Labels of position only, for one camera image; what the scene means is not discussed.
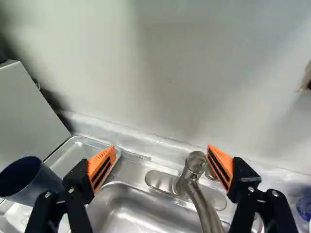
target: stainless steel sink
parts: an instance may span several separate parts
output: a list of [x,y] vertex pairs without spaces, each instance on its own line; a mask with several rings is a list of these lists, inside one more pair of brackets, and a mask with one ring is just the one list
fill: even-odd
[[122,182],[106,184],[88,207],[97,233],[200,233],[196,210],[168,195]]
[[[105,144],[76,136],[64,144],[48,161],[62,177],[81,157],[88,158]],[[154,163],[148,157],[122,151],[121,157],[104,186],[87,207],[94,233],[201,233],[201,223],[196,209],[188,198],[171,196],[147,185],[145,177],[154,171],[178,177],[181,168],[171,168]],[[201,178],[203,195],[217,210],[224,229],[228,231],[236,206],[226,197],[216,181]],[[5,220],[19,233],[23,232],[31,208],[15,203],[5,214]],[[59,233],[69,232],[65,215]],[[260,219],[254,221],[253,233],[262,231]]]

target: metal screw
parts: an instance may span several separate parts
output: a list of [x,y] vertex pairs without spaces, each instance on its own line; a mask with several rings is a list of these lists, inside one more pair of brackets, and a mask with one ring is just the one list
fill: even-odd
[[278,193],[275,190],[272,191],[272,195],[275,196],[276,198],[278,197]]
[[250,191],[251,193],[253,193],[255,190],[254,190],[253,187],[249,186],[249,187],[248,187],[248,191]]
[[48,198],[50,195],[51,195],[51,193],[50,193],[50,192],[47,192],[47,193],[44,195],[44,197],[45,197],[45,198]]

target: faucet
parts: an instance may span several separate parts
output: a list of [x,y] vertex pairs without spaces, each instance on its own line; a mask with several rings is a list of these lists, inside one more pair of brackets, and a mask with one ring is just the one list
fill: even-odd
[[201,175],[213,178],[208,171],[206,155],[201,151],[194,151],[186,158],[185,167],[179,178],[173,184],[173,191],[178,196],[188,195],[192,200],[201,221],[203,233],[224,233],[224,228],[213,206],[206,200],[199,187]]

